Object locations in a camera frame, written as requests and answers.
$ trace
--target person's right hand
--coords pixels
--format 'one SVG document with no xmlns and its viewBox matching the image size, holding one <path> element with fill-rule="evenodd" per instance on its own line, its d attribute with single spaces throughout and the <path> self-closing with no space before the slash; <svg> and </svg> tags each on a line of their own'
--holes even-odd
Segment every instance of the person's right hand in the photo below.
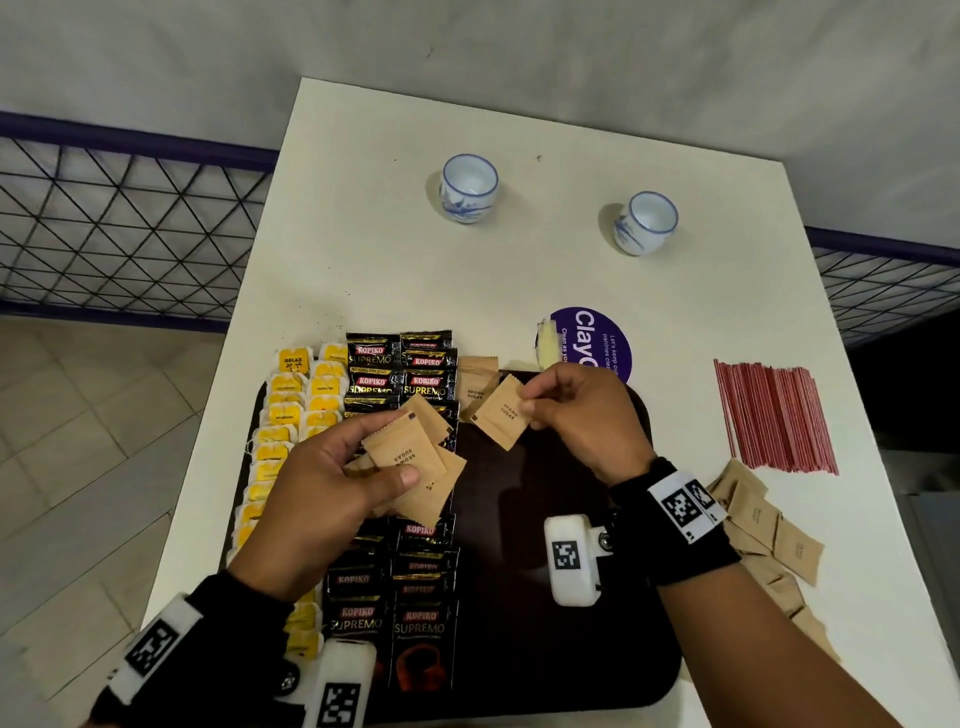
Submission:
<svg viewBox="0 0 960 728">
<path fill-rule="evenodd" d="M 554 364 L 528 381 L 520 412 L 531 427 L 553 427 L 570 452 L 608 486 L 643 475 L 657 457 L 630 401 L 609 369 Z"/>
</svg>

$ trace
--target tiled floor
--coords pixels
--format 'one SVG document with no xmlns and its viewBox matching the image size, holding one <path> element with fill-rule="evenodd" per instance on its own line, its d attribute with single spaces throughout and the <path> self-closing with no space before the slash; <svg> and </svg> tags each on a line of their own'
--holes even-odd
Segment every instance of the tiled floor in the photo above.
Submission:
<svg viewBox="0 0 960 728">
<path fill-rule="evenodd" d="M 49 724 L 83 722 L 140 626 L 222 345 L 0 318 L 0 694 L 25 673 Z"/>
</svg>

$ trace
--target hand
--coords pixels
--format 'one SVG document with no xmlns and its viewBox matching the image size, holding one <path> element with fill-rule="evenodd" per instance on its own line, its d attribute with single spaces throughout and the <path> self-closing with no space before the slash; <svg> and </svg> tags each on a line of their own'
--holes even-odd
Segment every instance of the hand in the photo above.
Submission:
<svg viewBox="0 0 960 728">
<path fill-rule="evenodd" d="M 553 427 L 570 452 L 608 486 L 646 473 L 657 457 L 630 401 L 609 369 L 561 362 L 520 390 L 533 429 Z"/>
<path fill-rule="evenodd" d="M 402 496 L 420 480 L 420 471 L 412 466 L 384 468 L 369 477 L 343 472 L 360 441 L 399 414 L 351 417 L 294 447 L 263 516 L 228 571 L 284 601 L 296 601 L 316 586 L 371 510 Z"/>
</svg>

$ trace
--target white plastic device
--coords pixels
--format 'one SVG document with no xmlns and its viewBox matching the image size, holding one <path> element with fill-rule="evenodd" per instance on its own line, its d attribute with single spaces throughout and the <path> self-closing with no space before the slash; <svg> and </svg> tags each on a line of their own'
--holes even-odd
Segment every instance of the white plastic device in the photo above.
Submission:
<svg viewBox="0 0 960 728">
<path fill-rule="evenodd" d="M 583 514 L 543 522 L 550 591 L 562 607 L 589 607 L 600 598 L 597 559 L 612 552 L 607 529 L 591 527 Z"/>
<path fill-rule="evenodd" d="M 356 640 L 328 640 L 320 669 L 304 705 L 303 728 L 360 728 L 376 665 L 376 647 Z"/>
</svg>

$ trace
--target white wall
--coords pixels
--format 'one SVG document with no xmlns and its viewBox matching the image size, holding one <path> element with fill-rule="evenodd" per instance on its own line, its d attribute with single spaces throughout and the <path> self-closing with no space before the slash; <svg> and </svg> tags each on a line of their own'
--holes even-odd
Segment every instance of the white wall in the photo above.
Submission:
<svg viewBox="0 0 960 728">
<path fill-rule="evenodd" d="M 305 75 L 781 158 L 808 225 L 960 247 L 947 0 L 0 0 L 0 69 L 0 109 L 256 146 Z"/>
</svg>

